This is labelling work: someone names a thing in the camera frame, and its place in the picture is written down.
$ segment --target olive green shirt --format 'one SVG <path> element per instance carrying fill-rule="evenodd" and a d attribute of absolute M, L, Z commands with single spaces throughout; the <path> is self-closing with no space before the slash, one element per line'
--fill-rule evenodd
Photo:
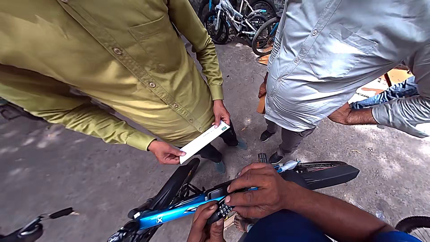
<path fill-rule="evenodd" d="M 0 42 L 1 97 L 105 142 L 146 150 L 155 138 L 70 86 L 176 146 L 207 130 L 223 99 L 215 46 L 188 0 L 1 1 Z"/>

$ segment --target shirt button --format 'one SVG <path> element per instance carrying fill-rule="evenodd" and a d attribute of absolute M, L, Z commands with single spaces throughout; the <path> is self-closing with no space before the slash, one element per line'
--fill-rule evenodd
<path fill-rule="evenodd" d="M 113 50 L 113 51 L 114 51 L 114 53 L 115 53 L 115 54 L 117 54 L 117 55 L 122 55 L 122 54 L 123 54 L 123 52 L 122 52 L 119 48 L 113 48 L 112 50 Z"/>

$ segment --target light blue shirt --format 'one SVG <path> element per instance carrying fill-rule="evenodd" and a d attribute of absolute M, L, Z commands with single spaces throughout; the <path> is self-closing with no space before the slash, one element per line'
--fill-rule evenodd
<path fill-rule="evenodd" d="M 416 115 L 430 121 L 429 43 L 430 0 L 290 0 L 267 65 L 265 118 L 292 131 L 313 128 L 406 59 L 421 100 L 404 105 L 420 111 L 407 115 L 392 102 L 372 111 L 414 135 Z"/>

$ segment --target grey trousers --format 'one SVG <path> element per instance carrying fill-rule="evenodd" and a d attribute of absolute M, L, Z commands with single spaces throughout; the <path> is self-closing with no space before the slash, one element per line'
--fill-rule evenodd
<path fill-rule="evenodd" d="M 278 130 L 278 125 L 268 119 L 266 119 L 267 123 L 267 131 L 270 133 L 275 133 Z M 279 145 L 278 150 L 276 151 L 279 156 L 286 156 L 292 154 L 297 150 L 298 145 L 301 140 L 306 136 L 310 135 L 315 128 L 304 130 L 302 132 L 295 132 L 291 130 L 287 130 L 282 128 L 281 137 L 282 143 Z"/>

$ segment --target hand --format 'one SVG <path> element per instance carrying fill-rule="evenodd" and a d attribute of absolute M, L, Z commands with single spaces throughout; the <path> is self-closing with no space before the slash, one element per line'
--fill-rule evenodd
<path fill-rule="evenodd" d="M 187 242 L 225 242 L 224 219 L 220 219 L 208 226 L 206 222 L 215 212 L 217 201 L 210 201 L 200 205 L 193 218 Z"/>
<path fill-rule="evenodd" d="M 266 95 L 266 84 L 267 84 L 267 76 L 268 75 L 269 75 L 269 73 L 266 72 L 266 76 L 264 77 L 264 81 L 260 85 L 260 90 L 258 92 L 258 98 L 261 98 L 262 96 Z"/>
<path fill-rule="evenodd" d="M 227 125 L 230 125 L 230 113 L 224 107 L 222 100 L 214 100 L 214 115 L 215 115 L 215 128 L 218 128 L 220 120 L 224 121 Z"/>
<path fill-rule="evenodd" d="M 351 109 L 348 103 L 345 103 L 338 110 L 334 111 L 328 118 L 339 124 L 379 124 L 372 114 L 372 108 Z"/>
<path fill-rule="evenodd" d="M 328 118 L 340 124 L 348 124 L 348 116 L 351 113 L 352 109 L 348 105 L 348 102 L 342 105 L 338 110 L 334 111 L 332 114 L 328 116 Z"/>
<path fill-rule="evenodd" d="M 179 157 L 184 156 L 185 152 L 173 148 L 166 142 L 152 141 L 148 150 L 151 151 L 160 164 L 179 164 Z"/>
<path fill-rule="evenodd" d="M 245 166 L 240 176 L 227 187 L 227 191 L 233 192 L 245 187 L 258 187 L 258 190 L 233 193 L 225 198 L 225 202 L 235 206 L 233 210 L 242 217 L 256 218 L 287 209 L 288 201 L 294 198 L 296 190 L 302 188 L 294 182 L 285 181 L 273 166 L 267 163 Z"/>

